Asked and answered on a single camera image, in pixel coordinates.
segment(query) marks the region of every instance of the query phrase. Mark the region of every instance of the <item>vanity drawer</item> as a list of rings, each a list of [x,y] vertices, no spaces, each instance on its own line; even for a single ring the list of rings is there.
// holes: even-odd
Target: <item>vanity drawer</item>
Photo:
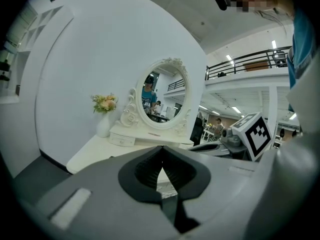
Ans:
[[[194,146],[193,144],[183,144],[183,143],[180,143],[180,144],[179,144],[179,148],[180,148],[180,149],[184,149],[184,150],[190,149],[190,148],[192,148],[193,146]]]
[[[133,147],[135,145],[136,138],[121,136],[118,134],[110,133],[109,142],[111,144],[122,147]]]

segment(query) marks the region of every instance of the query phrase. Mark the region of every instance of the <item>blue shirt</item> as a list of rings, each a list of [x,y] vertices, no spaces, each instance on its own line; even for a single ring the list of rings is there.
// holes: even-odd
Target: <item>blue shirt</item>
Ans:
[[[316,51],[314,28],[300,8],[295,8],[292,48],[287,55],[290,88],[305,72]]]
[[[142,88],[141,98],[143,109],[150,109],[152,103],[157,102],[157,94],[153,90],[145,91],[145,88]]]

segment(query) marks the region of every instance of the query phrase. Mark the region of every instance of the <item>white curved wall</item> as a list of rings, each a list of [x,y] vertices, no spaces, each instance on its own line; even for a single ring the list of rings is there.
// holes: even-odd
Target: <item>white curved wall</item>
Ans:
[[[59,163],[95,134],[90,95],[119,97],[117,115],[149,65],[181,58],[192,81],[191,134],[198,112],[206,55],[189,32],[150,0],[57,0],[73,21],[57,39],[42,71],[36,101],[39,147]]]

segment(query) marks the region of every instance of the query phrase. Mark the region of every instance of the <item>flower vase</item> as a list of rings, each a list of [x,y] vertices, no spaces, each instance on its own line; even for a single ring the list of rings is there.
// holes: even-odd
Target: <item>flower vase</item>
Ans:
[[[96,135],[100,138],[106,138],[110,135],[111,122],[110,118],[113,111],[109,111],[102,116],[101,121],[96,126]]]

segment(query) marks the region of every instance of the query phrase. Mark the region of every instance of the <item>pink flower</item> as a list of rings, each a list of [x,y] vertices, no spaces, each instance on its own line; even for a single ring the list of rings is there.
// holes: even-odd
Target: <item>pink flower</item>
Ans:
[[[113,100],[106,100],[104,102],[101,103],[101,106],[108,110],[114,110],[116,107],[116,103]]]
[[[114,95],[108,95],[108,96],[106,97],[106,99],[107,99],[108,101],[114,101],[114,100],[116,99],[116,96],[114,96]]]

